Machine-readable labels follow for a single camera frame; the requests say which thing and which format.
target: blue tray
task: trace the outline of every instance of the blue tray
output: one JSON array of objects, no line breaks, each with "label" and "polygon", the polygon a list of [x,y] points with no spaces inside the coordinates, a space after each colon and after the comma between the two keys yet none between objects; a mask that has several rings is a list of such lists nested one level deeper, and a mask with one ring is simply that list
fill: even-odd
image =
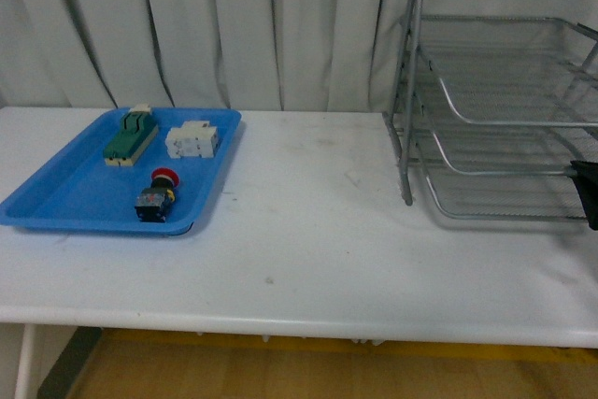
[{"label": "blue tray", "polygon": [[[160,131],[133,167],[107,166],[102,150],[128,108],[100,116],[0,205],[0,224],[30,229],[179,235],[201,214],[231,145],[241,114],[230,109],[154,108]],[[173,126],[210,121],[220,145],[214,158],[171,159],[164,143]],[[180,177],[166,223],[141,222],[135,200],[151,172],[172,168]]]}]

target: green block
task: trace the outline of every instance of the green block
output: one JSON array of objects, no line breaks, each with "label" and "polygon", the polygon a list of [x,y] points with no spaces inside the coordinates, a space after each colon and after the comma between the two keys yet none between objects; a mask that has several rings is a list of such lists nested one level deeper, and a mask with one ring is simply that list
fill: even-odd
[{"label": "green block", "polygon": [[104,148],[106,164],[132,166],[157,134],[158,123],[150,113],[125,114],[119,133]]}]

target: terminal block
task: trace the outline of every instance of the terminal block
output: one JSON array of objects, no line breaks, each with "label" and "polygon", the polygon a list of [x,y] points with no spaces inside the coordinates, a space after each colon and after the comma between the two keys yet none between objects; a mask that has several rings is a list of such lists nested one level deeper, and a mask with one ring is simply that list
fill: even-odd
[{"label": "terminal block", "polygon": [[121,118],[119,133],[106,145],[107,165],[133,166],[158,134],[158,123],[147,105],[133,107]]},{"label": "terminal block", "polygon": [[185,121],[180,128],[171,128],[166,137],[171,158],[213,158],[218,144],[218,128],[209,121]]}]

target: white curtain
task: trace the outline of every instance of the white curtain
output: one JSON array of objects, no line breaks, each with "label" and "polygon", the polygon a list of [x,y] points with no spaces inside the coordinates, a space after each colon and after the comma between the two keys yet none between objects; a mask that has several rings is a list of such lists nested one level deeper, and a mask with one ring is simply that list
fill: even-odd
[{"label": "white curtain", "polygon": [[[0,105],[385,110],[405,3],[0,0]],[[426,0],[443,12],[539,4]],[[598,25],[596,0],[556,4]]]}]

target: white table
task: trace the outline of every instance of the white table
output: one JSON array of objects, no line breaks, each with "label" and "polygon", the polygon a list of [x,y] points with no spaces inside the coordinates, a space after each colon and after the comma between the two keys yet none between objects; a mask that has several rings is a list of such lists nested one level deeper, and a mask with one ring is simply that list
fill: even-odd
[{"label": "white table", "polygon": [[[102,112],[1,109],[0,200]],[[598,234],[405,206],[379,114],[244,112],[223,168],[186,235],[0,227],[0,321],[598,348]]]}]

